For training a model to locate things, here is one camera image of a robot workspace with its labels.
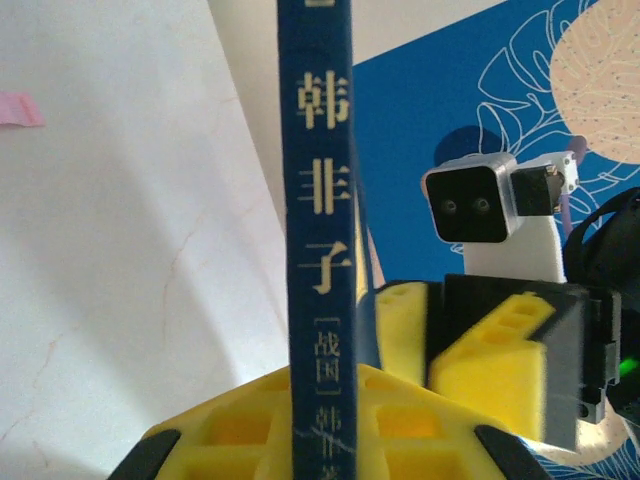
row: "green led light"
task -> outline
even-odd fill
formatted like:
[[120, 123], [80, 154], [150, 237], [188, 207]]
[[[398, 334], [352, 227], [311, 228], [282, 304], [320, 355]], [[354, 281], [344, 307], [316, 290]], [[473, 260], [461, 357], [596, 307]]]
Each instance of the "green led light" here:
[[628, 375], [638, 368], [638, 366], [640, 366], [640, 362], [635, 358], [627, 358], [626, 360], [623, 360], [620, 364], [620, 376], [624, 377], [625, 375]]

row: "book spine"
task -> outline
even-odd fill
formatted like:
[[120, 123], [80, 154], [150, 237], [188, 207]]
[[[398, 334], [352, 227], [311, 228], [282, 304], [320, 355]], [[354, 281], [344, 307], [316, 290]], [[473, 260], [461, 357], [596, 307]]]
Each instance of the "book spine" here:
[[355, 479], [351, 4], [278, 0], [295, 480]]

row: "yellow foam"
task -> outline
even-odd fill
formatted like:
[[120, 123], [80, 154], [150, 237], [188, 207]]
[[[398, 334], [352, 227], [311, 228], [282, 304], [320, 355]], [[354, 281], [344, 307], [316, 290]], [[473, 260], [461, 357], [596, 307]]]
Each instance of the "yellow foam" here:
[[553, 313], [542, 298], [511, 296], [433, 362], [429, 387], [542, 441], [546, 347], [527, 338]]
[[367, 279], [370, 272], [367, 271], [367, 262], [364, 256], [364, 242], [360, 228], [360, 209], [358, 208], [358, 196], [354, 197], [355, 204], [355, 224], [356, 224], [356, 303], [358, 303], [368, 292], [369, 285]]
[[407, 282], [376, 295], [382, 369], [416, 385], [425, 381], [427, 285]]
[[[291, 479], [288, 380], [284, 368], [151, 429], [182, 432], [157, 480]], [[499, 422], [368, 366], [358, 383], [358, 478], [504, 479], [473, 432]]]

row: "purple part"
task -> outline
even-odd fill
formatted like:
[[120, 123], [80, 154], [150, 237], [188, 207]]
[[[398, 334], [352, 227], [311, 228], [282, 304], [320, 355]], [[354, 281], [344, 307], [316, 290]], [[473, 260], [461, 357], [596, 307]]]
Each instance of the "purple part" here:
[[576, 154], [576, 163], [578, 166], [584, 160], [585, 155], [587, 154], [587, 139], [582, 135], [577, 135], [571, 139], [569, 142], [569, 146], [567, 150], [571, 150]]
[[560, 218], [562, 219], [562, 229], [564, 230], [565, 238], [568, 238], [573, 230], [570, 208], [569, 195], [560, 195]]

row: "black camera face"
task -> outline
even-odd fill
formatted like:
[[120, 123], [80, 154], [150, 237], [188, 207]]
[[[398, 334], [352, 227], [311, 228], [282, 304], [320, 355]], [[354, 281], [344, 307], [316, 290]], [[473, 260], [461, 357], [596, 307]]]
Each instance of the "black camera face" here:
[[498, 177], [490, 167], [427, 175], [426, 190], [438, 235], [451, 243], [500, 243], [509, 232]]

